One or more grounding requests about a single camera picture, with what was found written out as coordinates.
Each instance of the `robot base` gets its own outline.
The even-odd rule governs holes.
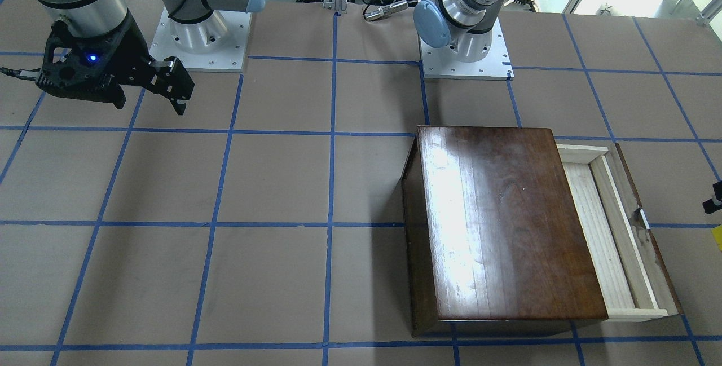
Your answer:
[[[514,77],[509,52],[506,49],[501,25],[497,20],[492,28],[493,42],[489,54],[477,62],[456,60],[456,52],[443,47],[435,49],[419,39],[425,78],[458,78],[465,80],[506,80]]]
[[[250,32],[250,14],[245,12],[219,11],[225,19],[230,37],[224,46],[210,53],[186,52],[175,44],[173,32],[168,23],[168,11],[163,9],[158,28],[150,46],[150,55],[156,60],[178,57],[188,71],[209,71],[216,73],[242,73],[245,50]]]

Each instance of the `white wooden frame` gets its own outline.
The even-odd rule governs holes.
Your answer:
[[[670,286],[663,277],[660,281],[660,269],[649,263],[649,253],[640,251],[639,238],[627,219],[614,183],[608,148],[585,145],[557,148],[595,263],[609,320],[644,321],[677,313],[676,308],[660,305],[655,294],[662,289],[671,296]],[[585,173],[587,167],[591,176]],[[650,269],[655,277],[650,278]]]

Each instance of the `wooden box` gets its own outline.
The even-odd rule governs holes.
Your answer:
[[[419,127],[402,186],[414,336],[680,312],[618,148],[557,145],[548,129]]]

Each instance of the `yellow object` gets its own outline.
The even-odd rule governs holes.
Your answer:
[[[717,245],[719,246],[720,250],[722,250],[722,225],[712,229],[712,236],[715,237]]]

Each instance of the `tiled surface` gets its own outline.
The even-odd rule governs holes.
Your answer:
[[[129,3],[152,39],[162,4]],[[719,68],[719,41],[677,21],[639,20],[642,37],[632,19],[568,16],[571,36],[563,16],[502,14],[513,81],[422,81],[410,16],[269,3],[243,80],[194,73],[183,117],[148,92],[134,115],[131,87],[121,111],[38,105],[0,77],[0,364],[657,366],[699,364],[693,341],[720,363],[722,214],[701,201],[722,167],[722,81],[679,73]],[[0,64],[38,67],[34,0],[1,4],[0,32]],[[687,318],[412,339],[399,177],[427,119],[622,142]]]

